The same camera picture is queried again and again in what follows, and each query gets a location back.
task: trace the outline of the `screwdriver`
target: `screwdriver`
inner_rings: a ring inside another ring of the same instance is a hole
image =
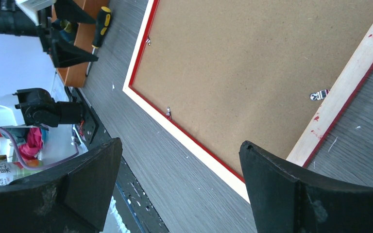
[[[101,7],[101,10],[98,13],[96,19],[96,29],[95,29],[95,37],[92,41],[92,54],[96,55],[98,53],[98,49],[101,47],[103,43],[103,39],[105,38],[106,31],[108,30],[109,22],[111,21],[111,9],[106,6]],[[89,62],[88,68],[86,69],[86,76],[88,76],[89,71],[91,70],[92,62]]]

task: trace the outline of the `white wall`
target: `white wall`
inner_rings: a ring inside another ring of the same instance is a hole
[[[0,96],[34,87],[51,91],[54,77],[39,38],[0,34]]]

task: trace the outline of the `black pipe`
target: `black pipe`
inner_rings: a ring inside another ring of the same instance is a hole
[[[0,34],[38,36],[35,24],[14,0],[0,0]]]

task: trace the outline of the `black metal bracket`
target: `black metal bracket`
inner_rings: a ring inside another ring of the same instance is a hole
[[[58,0],[54,4],[56,17],[70,22],[94,24],[96,21],[73,0]]]
[[[57,30],[51,29],[51,35],[50,54],[53,65],[56,68],[71,67],[80,63],[96,62],[98,60],[96,55],[68,43]]]
[[[331,179],[246,141],[239,151],[259,233],[373,232],[373,188]]]
[[[82,119],[84,120],[84,123],[82,126],[80,126],[82,128],[81,132],[83,133],[83,135],[81,135],[81,138],[87,144],[91,144],[93,142],[94,136],[98,132],[99,123],[95,120],[95,116],[93,115],[91,108],[78,89],[73,88],[71,91],[70,88],[66,86],[65,92],[69,97],[69,101],[80,103],[82,105]]]
[[[0,186],[0,232],[102,231],[121,155],[120,139],[111,139],[65,163]]]
[[[72,92],[80,93],[80,90],[73,88]],[[76,97],[72,96],[71,99],[77,101]],[[97,133],[93,136],[91,144],[87,141],[84,142],[88,149],[92,149],[111,139],[95,109],[91,107],[90,111],[99,127]],[[119,166],[116,187],[114,189],[114,199],[117,202],[116,208],[119,211],[119,215],[122,217],[127,229],[132,233],[169,233],[168,228],[162,221],[153,203],[151,203],[148,193],[142,188],[124,157],[122,157]]]

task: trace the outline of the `debris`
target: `debris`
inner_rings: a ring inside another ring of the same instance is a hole
[[[311,93],[309,95],[309,98],[312,101],[323,100],[323,99],[325,99],[325,97],[327,97],[329,90],[330,89],[324,89],[324,90],[321,90],[321,91],[316,92],[316,93]]]
[[[334,142],[331,144],[331,146],[329,147],[328,149],[328,152],[331,150],[332,146],[335,144],[335,142],[337,141],[338,137],[335,138]]]
[[[139,193],[138,193],[137,189],[135,188],[135,185],[134,185],[134,183],[132,183],[132,182],[131,182],[131,185],[132,185],[132,188],[134,188],[134,190],[135,190],[136,194],[138,194],[138,197],[141,197],[141,196],[139,195]]]

